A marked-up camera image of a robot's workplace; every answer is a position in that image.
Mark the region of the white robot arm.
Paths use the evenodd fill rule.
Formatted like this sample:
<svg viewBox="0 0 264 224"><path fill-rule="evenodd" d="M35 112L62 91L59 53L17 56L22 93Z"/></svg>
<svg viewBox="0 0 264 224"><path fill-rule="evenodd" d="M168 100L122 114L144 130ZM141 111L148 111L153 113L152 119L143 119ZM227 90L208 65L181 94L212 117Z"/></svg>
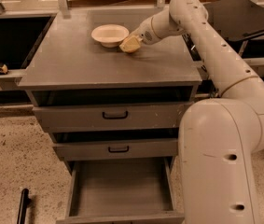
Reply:
<svg viewBox="0 0 264 224"><path fill-rule="evenodd" d="M260 224L251 155L264 149L264 82L208 22L199 0L171 0L144 20L120 48L189 34L216 98L183 115L179 154L185 224Z"/></svg>

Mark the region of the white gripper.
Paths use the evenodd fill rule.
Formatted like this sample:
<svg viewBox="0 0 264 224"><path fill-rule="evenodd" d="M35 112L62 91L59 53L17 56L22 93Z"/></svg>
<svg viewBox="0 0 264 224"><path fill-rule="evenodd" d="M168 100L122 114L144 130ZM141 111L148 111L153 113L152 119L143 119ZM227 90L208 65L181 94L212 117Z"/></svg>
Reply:
<svg viewBox="0 0 264 224"><path fill-rule="evenodd" d="M154 44L156 37L151 22L151 18L144 20L134 31L131 32L131 35L123 40L119 45L120 49L125 53L134 53L141 48L142 41L147 45Z"/></svg>

